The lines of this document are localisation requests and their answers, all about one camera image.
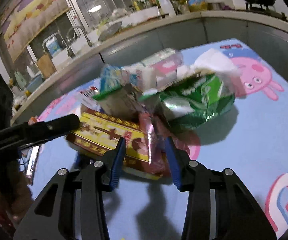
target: faucet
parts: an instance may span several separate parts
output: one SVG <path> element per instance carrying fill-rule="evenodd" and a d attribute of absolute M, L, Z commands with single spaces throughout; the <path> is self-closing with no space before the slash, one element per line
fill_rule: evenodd
<path fill-rule="evenodd" d="M 70 47 L 69 45 L 67 45 L 67 43 L 66 43 L 65 39 L 63 38 L 62 34 L 60 33 L 60 31 L 57 31 L 57 32 L 53 33 L 52 35 L 50 35 L 49 37 L 47 37 L 47 38 L 43 41 L 43 43 L 42 43 L 42 48 L 43 48 L 43 50 L 46 52 L 46 49 L 45 49 L 45 47 L 44 47 L 45 43 L 46 43 L 50 38 L 54 37 L 54 36 L 57 35 L 57 34 L 60 35 L 60 37 L 61 37 L 61 39 L 62 39 L 65 47 L 67 48 L 67 55 L 68 55 L 69 57 L 71 57 L 71 58 L 74 58 L 74 57 L 75 57 L 74 52 L 72 51 L 71 47 Z"/>
<path fill-rule="evenodd" d="M 81 29 L 83 35 L 84 35 L 85 38 L 86 38 L 86 41 L 87 41 L 88 46 L 90 46 L 90 47 L 93 46 L 92 42 L 90 41 L 90 39 L 89 39 L 89 38 L 87 37 L 87 35 L 86 35 L 86 31 L 85 31 L 84 27 L 82 27 L 82 26 L 72 26 L 71 28 L 69 28 L 69 29 L 68 29 L 68 32 L 67 32 L 67 34 L 66 34 L 66 39 L 67 39 L 67 40 L 69 40 L 69 36 L 68 36 L 68 35 L 69 35 L 69 32 L 70 32 L 71 30 L 73 30 L 73 29 Z"/>

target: kitchen counter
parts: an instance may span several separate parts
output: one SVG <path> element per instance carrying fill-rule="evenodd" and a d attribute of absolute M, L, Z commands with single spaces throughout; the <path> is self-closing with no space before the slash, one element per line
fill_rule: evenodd
<path fill-rule="evenodd" d="M 58 66 L 57 69 L 60 69 L 60 71 L 51 75 L 29 96 L 12 118 L 11 124 L 25 122 L 30 116 L 41 114 L 53 99 L 87 82 L 87 80 L 97 78 L 104 62 L 115 65 L 131 64 L 164 47 L 185 49 L 228 38 L 238 38 L 259 53 L 254 48 L 257 44 L 252 45 L 254 35 L 244 33 L 244 29 L 250 26 L 251 29 L 249 31 L 260 28 L 261 33 L 269 33 L 269 37 L 272 39 L 281 38 L 281 40 L 285 41 L 285 46 L 288 46 L 288 22 L 244 11 L 194 12 L 148 22 L 131 28 L 96 47 L 85 49 L 82 55 Z M 268 42 L 267 46 L 273 46 L 274 44 L 276 43 Z M 121 56 L 119 56 L 118 52 L 121 51 L 126 54 L 123 60 L 119 60 Z M 276 58 L 275 55 L 272 55 L 273 52 L 267 51 L 267 53 L 270 53 L 272 60 Z M 288 78 L 283 73 L 280 73 L 278 69 L 276 71 L 288 81 Z"/>

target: red and yellow food box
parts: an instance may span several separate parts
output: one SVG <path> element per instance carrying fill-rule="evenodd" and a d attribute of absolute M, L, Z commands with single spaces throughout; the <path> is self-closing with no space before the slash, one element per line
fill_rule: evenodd
<path fill-rule="evenodd" d="M 145 150 L 144 134 L 137 123 L 124 121 L 113 116 L 83 110 L 78 130 L 67 136 L 72 148 L 96 160 L 108 150 L 116 148 L 120 137 L 126 141 L 124 170 L 148 179 L 159 179 L 161 174 L 149 174 L 149 156 Z"/>

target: round table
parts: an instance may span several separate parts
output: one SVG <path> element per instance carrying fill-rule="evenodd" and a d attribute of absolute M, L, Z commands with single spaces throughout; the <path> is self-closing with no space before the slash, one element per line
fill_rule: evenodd
<path fill-rule="evenodd" d="M 242 87 L 236 87 L 237 98 L 228 113 L 196 129 L 201 145 L 194 157 L 208 169 L 232 168 L 280 237 L 288 228 L 288 83 L 235 39 L 182 50 L 184 63 L 194 63 L 210 48 L 232 58 L 241 70 Z M 74 113 L 76 94 L 99 85 L 95 79 L 54 100 L 40 119 Z M 33 198 L 60 168 L 72 169 L 76 156 L 64 137 L 44 144 L 31 186 Z M 111 240 L 181 238 L 188 192 L 178 192 L 171 178 L 148 181 L 123 174 L 118 188 L 104 192 L 103 200 Z"/>

